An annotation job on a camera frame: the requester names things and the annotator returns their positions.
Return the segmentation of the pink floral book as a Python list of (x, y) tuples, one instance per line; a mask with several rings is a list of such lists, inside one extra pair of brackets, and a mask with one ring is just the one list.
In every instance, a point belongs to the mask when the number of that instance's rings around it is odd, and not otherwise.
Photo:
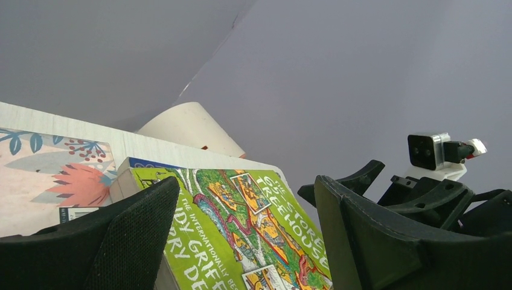
[(1, 128), (1, 236), (31, 235), (111, 204), (117, 176), (101, 141)]

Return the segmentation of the round wooden drawer box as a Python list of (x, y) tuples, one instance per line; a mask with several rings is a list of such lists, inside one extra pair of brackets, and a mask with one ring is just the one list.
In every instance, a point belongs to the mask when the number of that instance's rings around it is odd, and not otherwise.
[(246, 152), (205, 108), (195, 101), (167, 109), (152, 118), (136, 133), (222, 155), (246, 157)]

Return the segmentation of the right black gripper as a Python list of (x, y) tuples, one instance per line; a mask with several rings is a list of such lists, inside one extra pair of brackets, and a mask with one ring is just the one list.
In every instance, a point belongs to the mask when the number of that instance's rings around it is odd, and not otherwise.
[[(372, 159), (360, 170), (336, 181), (363, 196), (385, 164)], [(511, 232), (511, 191), (476, 194), (466, 185), (445, 179), (393, 176), (378, 204), (431, 227), (469, 236), (490, 237)], [(314, 185), (299, 188), (298, 196), (316, 208)]]

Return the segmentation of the white two-tier shelf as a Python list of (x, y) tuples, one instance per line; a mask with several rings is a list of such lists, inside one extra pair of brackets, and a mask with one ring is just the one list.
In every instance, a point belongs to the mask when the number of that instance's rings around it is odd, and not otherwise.
[(283, 188), (289, 187), (275, 166), (7, 103), (1, 103), (1, 156), (23, 172), (46, 176), (57, 173), (60, 166), (80, 163), (110, 182), (117, 167), (127, 157), (135, 157), (189, 169), (266, 170), (278, 174)]

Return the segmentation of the green 65-storey treehouse book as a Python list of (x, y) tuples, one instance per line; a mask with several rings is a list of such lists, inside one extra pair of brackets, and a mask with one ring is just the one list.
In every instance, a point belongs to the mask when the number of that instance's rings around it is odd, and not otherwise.
[(132, 168), (114, 201), (175, 178), (156, 289), (331, 289), (322, 235), (277, 172)]

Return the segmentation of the blue orange sunset book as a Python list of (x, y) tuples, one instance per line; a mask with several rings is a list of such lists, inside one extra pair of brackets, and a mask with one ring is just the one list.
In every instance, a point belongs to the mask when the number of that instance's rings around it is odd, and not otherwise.
[(127, 157), (118, 167), (117, 173), (123, 173), (127, 169), (131, 168), (169, 168), (169, 169), (180, 169), (179, 166), (170, 164), (159, 163), (156, 161), (150, 161), (146, 159), (140, 159), (135, 157)]

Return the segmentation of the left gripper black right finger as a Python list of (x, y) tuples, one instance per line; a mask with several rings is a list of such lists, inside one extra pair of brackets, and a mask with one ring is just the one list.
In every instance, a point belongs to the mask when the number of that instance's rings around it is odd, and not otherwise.
[(472, 236), (426, 225), (423, 196), (383, 207), (328, 176), (314, 184), (334, 289), (510, 289), (511, 233)]

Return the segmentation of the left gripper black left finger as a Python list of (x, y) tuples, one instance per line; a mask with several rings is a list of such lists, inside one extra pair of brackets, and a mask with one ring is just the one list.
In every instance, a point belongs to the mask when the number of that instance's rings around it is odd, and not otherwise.
[(152, 289), (180, 186), (165, 178), (30, 236), (1, 239), (2, 289)]

